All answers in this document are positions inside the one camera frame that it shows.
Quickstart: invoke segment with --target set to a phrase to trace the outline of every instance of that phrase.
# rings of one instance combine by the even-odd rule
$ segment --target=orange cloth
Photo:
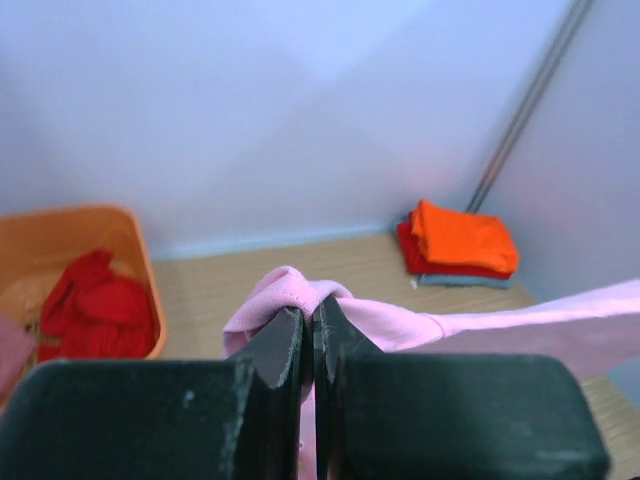
[[[518,268],[518,250],[498,217],[455,212],[420,200],[411,223],[411,233],[429,262],[503,273]]]

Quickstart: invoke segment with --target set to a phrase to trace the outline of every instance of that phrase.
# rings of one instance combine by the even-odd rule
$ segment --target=wooden surface
[[[292,265],[309,279],[331,279],[356,297],[432,313],[492,312],[533,303],[520,286],[414,289],[391,235],[267,249],[154,265],[169,323],[164,358],[218,358],[222,327],[256,282],[273,268]],[[609,478],[640,475],[640,414],[604,376],[582,382],[614,457]]]

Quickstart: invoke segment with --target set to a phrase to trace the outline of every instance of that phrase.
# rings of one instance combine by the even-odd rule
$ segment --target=laundry basket
[[[42,305],[67,265],[97,248],[113,253],[114,271],[146,287],[156,338],[147,358],[157,358],[167,339],[165,316],[142,230],[124,208],[97,205],[0,217],[0,312],[27,330],[37,329]]]

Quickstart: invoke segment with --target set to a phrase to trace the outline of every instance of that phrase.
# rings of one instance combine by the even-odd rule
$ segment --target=blue cloth
[[[473,275],[419,275],[418,285],[441,285],[445,287],[490,287],[509,290],[513,282],[499,278]]]

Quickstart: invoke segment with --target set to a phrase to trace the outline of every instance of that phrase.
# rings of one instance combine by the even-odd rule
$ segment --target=gray vertical bar
[[[575,33],[580,28],[587,11],[594,1],[595,0],[574,0],[571,8],[569,8],[564,22],[560,26],[554,41],[538,67],[536,74],[529,84],[527,92],[520,102],[511,122],[507,126],[500,143],[498,144],[498,148],[493,154],[493,157],[482,176],[482,180],[480,180],[480,183],[469,202],[467,212],[475,213],[480,208],[480,205],[487,196],[487,193],[489,193],[489,190],[500,174],[500,170],[507,161],[518,137],[520,137],[522,130],[526,126],[529,117],[531,117],[531,114],[535,110],[540,97],[543,95],[549,83],[549,80],[553,77],[556,67],[560,63],[567,47],[571,43]]]

